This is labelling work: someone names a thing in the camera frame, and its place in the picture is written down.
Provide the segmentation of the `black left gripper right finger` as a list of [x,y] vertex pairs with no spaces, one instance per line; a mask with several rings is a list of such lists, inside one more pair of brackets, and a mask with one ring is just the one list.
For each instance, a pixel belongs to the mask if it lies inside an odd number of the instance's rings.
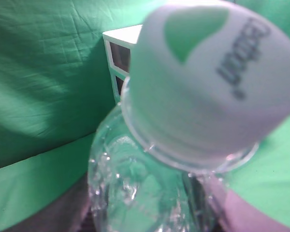
[[197,232],[290,232],[290,226],[260,211],[215,175],[183,175]]

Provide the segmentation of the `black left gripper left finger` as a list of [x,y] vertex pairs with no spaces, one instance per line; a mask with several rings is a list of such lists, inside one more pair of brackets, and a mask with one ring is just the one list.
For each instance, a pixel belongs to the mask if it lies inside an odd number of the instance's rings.
[[6,232],[76,232],[90,207],[86,178],[80,178],[60,197]]

